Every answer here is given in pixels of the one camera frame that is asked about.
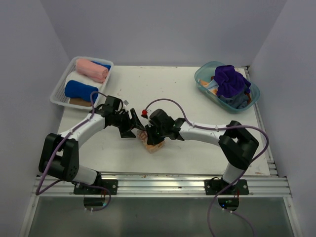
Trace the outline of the orange blue printed towel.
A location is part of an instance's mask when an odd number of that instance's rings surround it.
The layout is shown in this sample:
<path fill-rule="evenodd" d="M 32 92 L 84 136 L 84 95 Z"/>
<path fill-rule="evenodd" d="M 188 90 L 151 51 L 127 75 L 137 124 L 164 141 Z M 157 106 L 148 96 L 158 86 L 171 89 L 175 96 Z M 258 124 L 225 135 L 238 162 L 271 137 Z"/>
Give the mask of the orange blue printed towel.
<path fill-rule="evenodd" d="M 147 144 L 148 136 L 147 136 L 147 133 L 145 131 L 138 130 L 137 137 L 142 142 L 142 144 L 144 145 L 144 147 L 147 149 L 147 151 L 150 154 L 157 152 L 165 145 L 165 141 L 162 141 L 158 145 L 148 145 Z"/>

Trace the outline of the royal blue towel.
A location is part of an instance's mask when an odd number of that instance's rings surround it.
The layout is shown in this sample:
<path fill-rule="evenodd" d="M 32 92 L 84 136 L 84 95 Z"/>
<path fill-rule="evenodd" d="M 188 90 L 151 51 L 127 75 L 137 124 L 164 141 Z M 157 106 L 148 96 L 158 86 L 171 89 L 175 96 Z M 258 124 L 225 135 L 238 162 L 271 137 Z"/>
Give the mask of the royal blue towel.
<path fill-rule="evenodd" d="M 85 101 L 91 101 L 90 95 L 92 92 L 95 92 L 92 95 L 92 101 L 95 103 L 98 97 L 99 89 L 93 86 L 85 85 L 83 83 L 71 80 L 67 83 L 65 87 L 65 95 L 69 98 L 82 98 Z"/>

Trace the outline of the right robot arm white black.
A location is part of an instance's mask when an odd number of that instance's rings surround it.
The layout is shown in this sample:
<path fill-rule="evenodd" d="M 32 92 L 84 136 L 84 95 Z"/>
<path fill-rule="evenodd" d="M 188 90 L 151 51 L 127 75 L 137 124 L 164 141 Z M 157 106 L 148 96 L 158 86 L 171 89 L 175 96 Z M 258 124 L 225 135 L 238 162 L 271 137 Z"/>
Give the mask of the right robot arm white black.
<path fill-rule="evenodd" d="M 237 180 L 245 172 L 258 147 L 258 140 L 237 121 L 228 125 L 206 128 L 185 118 L 173 119 L 164 110 L 157 109 L 145 126 L 147 144 L 157 145 L 169 138 L 179 141 L 199 141 L 219 146 L 228 165 L 220 181 L 222 192 L 231 194 L 237 189 Z"/>

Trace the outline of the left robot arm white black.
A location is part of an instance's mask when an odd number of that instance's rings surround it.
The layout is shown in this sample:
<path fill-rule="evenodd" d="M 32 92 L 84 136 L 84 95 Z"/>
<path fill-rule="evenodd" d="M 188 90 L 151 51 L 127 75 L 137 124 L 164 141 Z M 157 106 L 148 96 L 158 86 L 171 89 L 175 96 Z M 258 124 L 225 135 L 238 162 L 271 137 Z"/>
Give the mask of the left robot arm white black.
<path fill-rule="evenodd" d="M 79 164 L 79 149 L 92 136 L 108 126 L 118 128 L 121 138 L 135 138 L 133 129 L 144 131 L 135 110 L 121 108 L 122 100 L 107 96 L 79 124 L 60 134 L 50 133 L 44 141 L 39 172 L 66 182 L 84 183 L 92 194 L 102 190 L 100 173 Z"/>

